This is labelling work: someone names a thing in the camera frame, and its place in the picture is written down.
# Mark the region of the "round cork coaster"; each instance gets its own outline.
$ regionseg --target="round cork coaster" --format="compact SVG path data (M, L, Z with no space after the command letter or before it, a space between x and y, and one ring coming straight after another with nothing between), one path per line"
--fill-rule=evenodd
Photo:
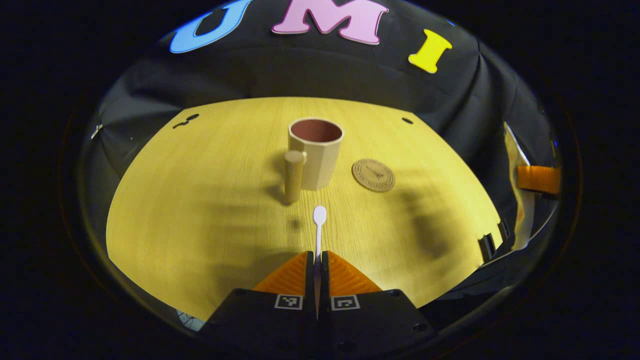
M387 192L396 184L396 177L391 169L373 159L356 161L351 172L360 185L375 192Z

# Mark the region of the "mug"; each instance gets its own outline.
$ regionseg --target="mug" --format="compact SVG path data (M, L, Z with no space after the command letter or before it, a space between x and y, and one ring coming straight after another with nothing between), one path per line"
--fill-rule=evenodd
M285 154L285 187L289 187L285 192L295 193L298 183L304 190L319 190L329 185L343 138L344 130L326 119L308 117L292 122L289 152Z

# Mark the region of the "wood grain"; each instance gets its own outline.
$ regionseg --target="wood grain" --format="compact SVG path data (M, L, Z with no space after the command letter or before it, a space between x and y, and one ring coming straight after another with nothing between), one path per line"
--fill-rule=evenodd
M199 117L172 128L187 117ZM287 126L322 117L345 130L331 183L287 205ZM413 121L409 124L402 120ZM385 193L360 186L351 166L376 159L396 176ZM273 97L180 112L140 151L115 193L109 258L136 284L206 320L233 288L252 288L313 250L323 205L324 250L383 289L422 306L483 262L478 239L502 243L499 216L464 161L406 111L335 99Z

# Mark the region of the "foam letter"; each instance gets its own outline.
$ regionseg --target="foam letter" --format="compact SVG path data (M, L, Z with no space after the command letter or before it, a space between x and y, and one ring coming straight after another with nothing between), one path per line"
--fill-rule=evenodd
M342 6L337 6L332 0L291 0L284 19L271 30L276 34L306 33L311 28L305 22L305 15L309 12L318 30L327 34L349 17L349 24L338 31L340 36L378 45L378 23L382 14L388 11L389 9L370 0L353 0Z
M425 40L417 54L409 55L409 62L430 74L435 74L438 71L436 63L442 53L446 49L451 49L452 46L447 39L431 30L425 29L424 34L427 35L427 40Z
M198 29L200 22L202 22L202 19L209 16L211 12L182 25L178 30L176 30L175 36L169 46L169 50L172 53L186 53L187 51L209 45L212 42L218 41L227 36L238 26L238 24L240 24L240 20L242 20L246 7L249 6L249 3L252 1L253 0L237 0L225 5L223 9L227 12L225 13L224 18L222 18L222 22L217 28L206 34L196 36L196 30Z

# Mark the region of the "blue letter u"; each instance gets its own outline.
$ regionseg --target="blue letter u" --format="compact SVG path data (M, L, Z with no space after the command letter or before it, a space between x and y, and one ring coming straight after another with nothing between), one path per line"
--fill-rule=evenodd
M218 41L219 39L225 37L231 31L233 31L238 24L240 24L240 20L242 20L242 16L244 15L244 11L246 7L249 6L249 3L253 0L237 0L233 3L225 5L223 7L227 12L225 13L224 18L222 18L222 22L220 25L210 32L206 34L202 34L196 36L196 30L200 25L202 19L206 18L211 14L208 12L201 17L188 22L185 25L182 25L178 30L175 31L175 36L171 41L171 45L169 46L169 50L172 53L186 53L187 51L198 49L199 47L203 47L205 45L209 45L214 41Z

